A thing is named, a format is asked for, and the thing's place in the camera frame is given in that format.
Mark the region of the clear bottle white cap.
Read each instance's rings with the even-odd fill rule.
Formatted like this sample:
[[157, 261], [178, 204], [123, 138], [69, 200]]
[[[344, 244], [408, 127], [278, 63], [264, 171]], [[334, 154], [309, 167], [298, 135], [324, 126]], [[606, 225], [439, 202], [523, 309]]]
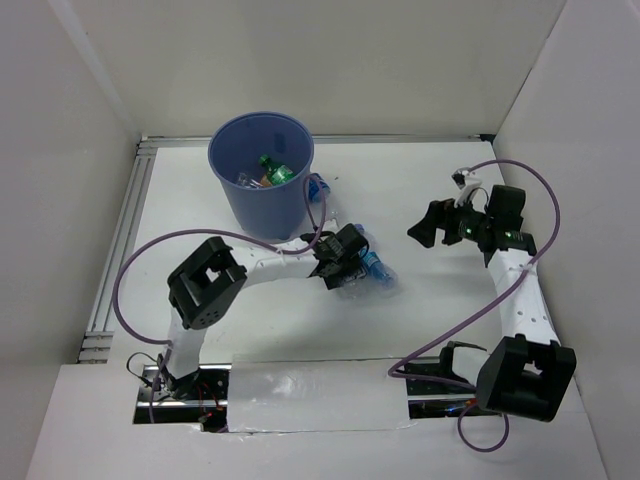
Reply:
[[344, 283], [336, 292], [341, 300], [364, 302], [373, 299], [379, 293], [379, 285], [375, 280], [363, 277]]

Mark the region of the clear bottle blue cap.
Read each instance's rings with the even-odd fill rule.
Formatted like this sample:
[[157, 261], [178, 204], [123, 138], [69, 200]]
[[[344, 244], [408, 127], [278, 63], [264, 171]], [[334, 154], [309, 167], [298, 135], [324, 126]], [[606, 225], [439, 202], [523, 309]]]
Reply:
[[360, 251], [359, 258], [366, 272], [368, 288], [379, 296], [394, 296], [398, 290], [397, 275], [380, 259], [375, 250], [376, 242], [373, 236], [361, 224], [356, 224], [356, 229], [367, 241], [367, 245]]

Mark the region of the green soda bottle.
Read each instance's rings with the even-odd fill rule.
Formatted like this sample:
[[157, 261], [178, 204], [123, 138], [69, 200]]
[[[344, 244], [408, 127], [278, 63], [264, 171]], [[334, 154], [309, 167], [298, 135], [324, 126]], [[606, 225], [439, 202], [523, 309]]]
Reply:
[[262, 155], [259, 164], [265, 171], [265, 178], [271, 186], [282, 185], [291, 181], [295, 174], [285, 164], [276, 162], [269, 155]]

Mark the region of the clear crushed bottle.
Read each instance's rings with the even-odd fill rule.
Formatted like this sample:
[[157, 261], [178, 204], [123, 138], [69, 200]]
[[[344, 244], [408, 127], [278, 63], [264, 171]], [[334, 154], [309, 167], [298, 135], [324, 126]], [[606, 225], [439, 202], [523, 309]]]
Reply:
[[240, 172], [238, 174], [236, 178], [236, 184], [238, 186], [241, 186], [243, 188], [248, 188], [248, 189], [258, 189], [262, 187], [262, 185], [258, 180], [246, 174], [245, 172]]

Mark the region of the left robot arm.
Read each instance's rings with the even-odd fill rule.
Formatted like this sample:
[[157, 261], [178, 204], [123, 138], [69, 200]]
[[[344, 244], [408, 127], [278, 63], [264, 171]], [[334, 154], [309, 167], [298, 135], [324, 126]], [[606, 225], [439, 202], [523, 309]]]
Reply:
[[170, 345], [159, 357], [163, 389], [175, 399], [193, 394], [207, 329], [222, 320], [241, 290], [314, 277], [337, 289], [365, 274], [361, 255], [368, 247], [352, 224], [275, 245], [233, 248], [220, 236], [207, 239], [167, 280], [172, 311]]

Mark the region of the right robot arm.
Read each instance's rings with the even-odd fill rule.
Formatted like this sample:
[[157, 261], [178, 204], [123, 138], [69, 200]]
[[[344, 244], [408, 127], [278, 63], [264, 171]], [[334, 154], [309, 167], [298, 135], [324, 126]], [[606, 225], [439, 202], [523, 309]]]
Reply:
[[577, 365], [573, 349], [560, 344], [540, 288], [534, 238], [522, 231], [523, 190], [493, 187], [483, 211], [472, 191], [458, 199], [434, 200], [408, 234], [422, 246], [469, 240], [478, 246], [495, 285], [502, 338], [493, 351], [450, 342], [440, 353], [436, 379], [448, 392], [474, 387], [479, 407], [549, 422], [554, 419]]

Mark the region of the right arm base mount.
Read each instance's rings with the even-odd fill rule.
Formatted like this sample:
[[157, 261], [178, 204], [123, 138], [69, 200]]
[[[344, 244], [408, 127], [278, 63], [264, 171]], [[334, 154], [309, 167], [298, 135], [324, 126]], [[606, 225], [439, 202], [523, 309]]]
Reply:
[[409, 418], [413, 420], [457, 417], [474, 403], [474, 394], [460, 386], [417, 379], [405, 382]]

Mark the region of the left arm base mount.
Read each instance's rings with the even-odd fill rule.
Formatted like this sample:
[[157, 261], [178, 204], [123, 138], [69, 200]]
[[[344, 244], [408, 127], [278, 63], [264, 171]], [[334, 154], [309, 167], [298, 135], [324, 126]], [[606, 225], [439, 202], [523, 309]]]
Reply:
[[146, 365], [140, 376], [136, 394], [133, 423], [150, 424], [149, 405], [153, 404], [154, 424], [192, 424], [203, 432], [228, 431], [227, 399], [230, 364], [205, 364], [195, 384], [185, 394], [175, 398], [170, 395], [164, 381], [160, 380], [154, 392], [150, 383], [157, 372], [154, 365]]

